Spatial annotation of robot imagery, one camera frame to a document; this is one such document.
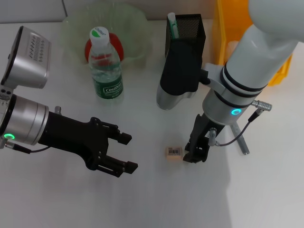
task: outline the blue led light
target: blue led light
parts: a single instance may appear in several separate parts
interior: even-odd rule
[[[233,114],[233,115],[238,115],[238,114],[240,114],[241,112],[242,112],[241,109],[233,109],[233,110],[231,111],[231,114]]]

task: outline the green led light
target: green led light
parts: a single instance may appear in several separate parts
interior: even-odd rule
[[[13,134],[5,134],[4,138],[6,138],[6,139],[15,139],[15,136]]]

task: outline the white wall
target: white wall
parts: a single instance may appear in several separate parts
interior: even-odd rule
[[[0,23],[61,21],[61,0],[1,0]]]
[[[64,0],[67,14],[95,0]],[[200,13],[212,18],[215,0],[114,0],[128,2],[143,10],[148,19],[165,19],[169,12]],[[62,21],[62,0],[1,0],[0,23]]]

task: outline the white table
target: white table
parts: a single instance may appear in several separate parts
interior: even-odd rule
[[[153,51],[141,68],[123,72],[124,100],[105,105],[94,93],[87,70],[72,68],[58,44],[60,23],[24,24],[52,43],[51,73],[43,90],[18,87],[17,95],[62,106],[62,114],[83,122],[95,116],[117,124],[133,139],[110,142],[108,154],[139,164],[120,178],[90,171],[69,152],[37,154],[0,151],[0,226],[3,228],[285,228],[303,227],[304,45],[289,76],[258,97],[272,103],[245,132],[251,154],[238,145],[212,148],[206,163],[168,162],[166,146],[188,142],[208,88],[171,111],[156,104],[164,65],[165,22],[151,22]],[[210,21],[205,23],[210,34]],[[0,25],[0,70],[20,24]],[[209,57],[209,42],[204,52]],[[254,108],[239,120],[242,128]],[[229,128],[220,142],[233,135]]]

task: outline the vent grille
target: vent grille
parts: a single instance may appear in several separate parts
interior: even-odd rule
[[[29,49],[28,49],[28,56],[38,62],[43,61],[43,53],[44,53],[44,45],[45,41],[44,39],[31,35],[30,37],[30,43],[29,43]]]

